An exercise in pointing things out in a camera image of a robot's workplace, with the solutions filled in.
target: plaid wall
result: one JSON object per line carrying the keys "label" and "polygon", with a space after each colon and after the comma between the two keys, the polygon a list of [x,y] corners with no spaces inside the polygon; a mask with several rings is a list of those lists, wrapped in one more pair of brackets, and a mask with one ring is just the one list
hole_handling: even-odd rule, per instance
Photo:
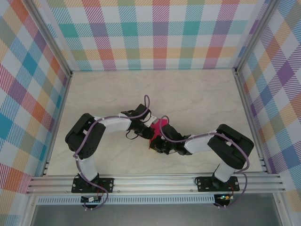
{"label": "plaid wall", "polygon": [[67,77],[21,0],[0,1],[0,226],[16,225]]}
{"label": "plaid wall", "polygon": [[301,222],[301,0],[282,0],[240,75],[264,151]]}
{"label": "plaid wall", "polygon": [[251,41],[251,39],[253,37],[253,34],[256,31],[257,26],[259,25],[259,22],[260,22],[261,18],[263,17],[263,15],[265,13],[265,10],[267,9],[267,7],[269,5],[269,2],[270,2],[270,0],[264,0],[264,4],[262,5],[259,14],[256,17],[256,20],[255,20],[255,22],[254,22],[254,24],[253,24],[253,26],[252,26],[252,28],[251,28],[251,30],[250,30],[250,32],[249,32],[246,40],[244,42],[243,47],[241,48],[241,50],[239,52],[239,55],[238,55],[238,57],[237,57],[237,59],[236,59],[235,64],[234,64],[233,67],[237,67],[237,65],[238,65],[238,63],[239,63],[239,61],[240,61],[243,53],[245,52],[246,47],[249,45],[249,43],[250,43],[250,41]]}
{"label": "plaid wall", "polygon": [[35,2],[70,66],[90,71],[232,68],[264,0]]}

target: cable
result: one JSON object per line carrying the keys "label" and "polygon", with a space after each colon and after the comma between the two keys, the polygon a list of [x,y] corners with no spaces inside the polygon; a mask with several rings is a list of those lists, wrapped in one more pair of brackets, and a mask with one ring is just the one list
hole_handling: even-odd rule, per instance
{"label": "cable", "polygon": [[[100,186],[103,187],[102,184],[100,184]],[[97,192],[99,192],[99,190],[98,190]],[[98,194],[97,194],[97,195],[98,195]],[[103,197],[103,192],[102,192],[102,195],[100,196],[100,198],[102,198],[102,197]],[[97,197],[97,198],[98,198],[98,197]]]}
{"label": "cable", "polygon": [[131,117],[127,117],[127,116],[119,116],[119,115],[113,115],[113,116],[107,116],[107,117],[104,117],[104,118],[100,118],[100,119],[96,120],[95,122],[93,122],[92,125],[90,126],[90,128],[88,129],[88,131],[87,131],[87,133],[86,133],[86,135],[85,135],[85,138],[84,138],[83,142],[81,143],[81,145],[79,146],[79,148],[77,149],[77,151],[73,154],[73,158],[75,158],[75,160],[76,160],[76,167],[77,167],[77,169],[79,170],[80,176],[81,176],[87,183],[89,183],[90,185],[92,185],[92,186],[94,186],[94,187],[97,187],[97,188],[101,189],[103,192],[106,193],[105,200],[104,200],[102,203],[100,203],[99,205],[97,205],[96,207],[94,207],[94,208],[87,208],[87,207],[86,207],[86,204],[84,203],[85,210],[95,210],[95,209],[98,209],[98,208],[102,207],[102,206],[108,201],[109,193],[108,193],[108,191],[107,191],[105,188],[103,188],[103,187],[101,187],[101,186],[99,186],[99,185],[96,185],[96,184],[94,184],[93,182],[89,181],[89,180],[85,177],[85,175],[81,172],[81,169],[80,169],[80,167],[79,167],[79,161],[78,161],[78,160],[79,160],[78,153],[81,151],[81,149],[82,149],[83,146],[85,145],[86,140],[87,140],[87,138],[88,138],[88,136],[89,136],[89,134],[90,134],[92,128],[93,128],[98,122],[100,122],[100,121],[102,121],[102,120],[105,120],[105,119],[112,119],[112,118],[122,118],[122,119],[136,119],[136,118],[139,118],[139,117],[143,116],[145,113],[147,113],[147,111],[149,110],[149,107],[150,107],[150,104],[151,104],[150,97],[149,97],[148,95],[144,95],[144,105],[145,105],[145,106],[146,106],[146,99],[147,99],[147,101],[148,101],[147,107],[146,107],[145,111],[144,111],[143,113],[141,113],[140,115],[137,115],[137,116],[131,116]]}
{"label": "cable", "polygon": [[250,167],[250,161],[249,161],[249,158],[248,156],[245,154],[245,152],[240,148],[240,146],[238,146],[233,140],[229,139],[228,137],[226,137],[225,135],[223,134],[220,134],[220,133],[216,133],[216,132],[212,132],[212,133],[205,133],[205,134],[201,134],[201,135],[197,135],[197,136],[193,136],[193,137],[190,137],[190,138],[187,138],[187,139],[184,139],[184,140],[171,140],[169,139],[163,132],[162,130],[162,120],[166,118],[167,119],[167,124],[169,124],[169,117],[167,115],[164,115],[162,116],[161,120],[160,120],[160,123],[159,123],[159,128],[160,128],[160,132],[162,134],[162,136],[165,138],[165,140],[169,141],[169,142],[173,142],[173,143],[181,143],[181,142],[185,142],[185,141],[188,141],[188,140],[192,140],[192,139],[195,139],[195,138],[200,138],[200,137],[206,137],[206,136],[211,136],[211,135],[216,135],[216,136],[219,136],[227,141],[229,141],[232,145],[234,145],[239,151],[240,153],[243,155],[243,157],[245,158],[246,160],[246,167],[237,171],[237,172],[234,172],[234,174],[243,174],[246,178],[246,183],[245,183],[245,187],[241,193],[241,195],[239,196],[238,199],[236,199],[233,203],[230,203],[227,207],[230,207],[230,206],[233,206],[234,204],[237,203],[238,200],[241,199],[241,197],[244,195],[244,193],[246,192],[246,187],[247,187],[247,184],[248,184],[248,179],[247,179],[247,176],[245,173],[243,173],[244,171],[246,171],[247,169],[249,169]]}
{"label": "cable", "polygon": [[139,137],[139,136],[137,135],[137,136],[134,137],[134,138],[128,138],[127,135],[128,135],[130,132],[131,132],[131,130],[129,130],[129,131],[127,132],[127,134],[126,134],[126,138],[127,138],[127,139],[129,139],[129,140],[134,140],[134,139],[136,139],[137,137]]}
{"label": "cable", "polygon": [[233,185],[230,185],[230,187],[232,188],[232,194],[231,194],[231,196],[233,196],[233,194],[234,194],[234,187],[233,187]]}
{"label": "cable", "polygon": [[149,119],[148,119],[148,120],[146,120],[146,121],[143,121],[143,123],[146,123],[146,122],[148,122],[150,119],[151,119],[151,112],[150,112],[150,117],[149,117]]}

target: marble tabletop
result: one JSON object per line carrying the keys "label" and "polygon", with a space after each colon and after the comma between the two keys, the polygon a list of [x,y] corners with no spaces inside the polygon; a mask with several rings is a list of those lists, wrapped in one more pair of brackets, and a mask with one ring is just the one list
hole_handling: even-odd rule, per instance
{"label": "marble tabletop", "polygon": [[[182,135],[206,133],[224,123],[252,139],[229,69],[75,72],[47,175],[78,172],[64,139],[82,114],[103,117],[134,110],[143,103],[144,94],[150,96],[153,115],[168,115]],[[221,161],[210,150],[191,156],[165,155],[148,145],[140,137],[128,140],[125,132],[108,134],[94,154],[96,168],[100,174],[206,173]],[[255,148],[249,159],[249,171],[262,171]]]}

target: black mounting plate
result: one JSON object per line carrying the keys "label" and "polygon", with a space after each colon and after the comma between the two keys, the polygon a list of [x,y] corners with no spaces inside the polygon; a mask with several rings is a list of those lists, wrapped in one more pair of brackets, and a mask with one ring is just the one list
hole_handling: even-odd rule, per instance
{"label": "black mounting plate", "polygon": [[[108,193],[112,193],[114,187],[114,178],[99,178],[97,185],[106,189]],[[75,177],[73,180],[71,192],[72,193],[97,193],[97,188],[95,190],[95,187],[93,187],[93,191],[91,191],[91,187],[87,187],[86,181],[84,181],[81,177]]]}
{"label": "black mounting plate", "polygon": [[195,178],[195,183],[198,186],[198,192],[232,192],[230,185],[233,186],[234,192],[239,191],[237,177],[230,177],[230,179],[226,183],[224,183],[223,187],[221,187],[220,189],[217,189],[212,184],[212,177],[197,177]]}

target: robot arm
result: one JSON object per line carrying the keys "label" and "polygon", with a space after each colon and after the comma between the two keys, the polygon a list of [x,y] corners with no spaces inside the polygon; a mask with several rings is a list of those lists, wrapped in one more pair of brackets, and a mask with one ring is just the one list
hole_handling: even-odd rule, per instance
{"label": "robot arm", "polygon": [[[130,117],[141,115],[146,110],[147,108],[140,104],[135,110],[121,112],[117,117],[99,121],[91,129],[84,146],[78,153],[80,171],[89,181],[94,183],[99,178],[93,154],[103,135],[116,131],[133,130],[140,137],[153,139],[155,132],[151,124],[155,124],[158,119],[151,115],[149,109],[143,116],[130,119]],[[81,116],[65,138],[70,150],[77,151],[90,126],[100,118],[93,117],[88,113]],[[162,127],[162,132],[170,140],[186,141],[174,143],[164,139],[163,136],[156,136],[150,142],[150,148],[159,153],[170,154],[170,151],[175,151],[180,155],[192,155],[201,151],[213,150],[222,159],[211,179],[211,184],[218,190],[223,187],[223,184],[229,180],[236,170],[243,168],[246,159],[234,145],[222,137],[212,134],[223,134],[231,139],[243,150],[246,156],[249,156],[254,147],[250,139],[225,124],[220,125],[216,131],[208,133],[209,135],[194,139],[191,139],[192,135],[182,136],[169,124]]]}
{"label": "robot arm", "polygon": [[[138,116],[146,110],[146,107],[140,104],[136,110],[119,113],[114,118],[109,118],[97,123],[91,130],[83,148],[78,153],[79,168],[83,175],[89,180],[95,180],[98,177],[98,172],[95,168],[93,154],[96,151],[99,142],[103,135],[117,131],[133,130],[135,134],[145,139],[152,139],[154,136],[154,129],[150,125],[158,119],[151,115],[148,110],[145,115],[129,119],[127,117]],[[90,126],[101,117],[93,117],[86,113],[83,114],[76,122],[70,132],[65,138],[69,149],[75,152],[83,142]]]}
{"label": "robot arm", "polygon": [[221,124],[216,131],[209,132],[209,135],[190,139],[191,135],[182,136],[169,124],[162,127],[162,132],[165,136],[173,141],[186,140],[185,142],[173,143],[163,136],[156,136],[150,143],[150,148],[159,153],[169,154],[170,151],[175,151],[180,155],[191,155],[202,151],[213,150],[221,159],[212,176],[212,184],[219,189],[223,183],[226,183],[231,175],[236,170],[241,170],[246,162],[242,153],[229,141],[217,135],[210,134],[223,134],[227,138],[234,141],[246,154],[249,156],[254,143],[241,133],[237,132],[230,126]]}

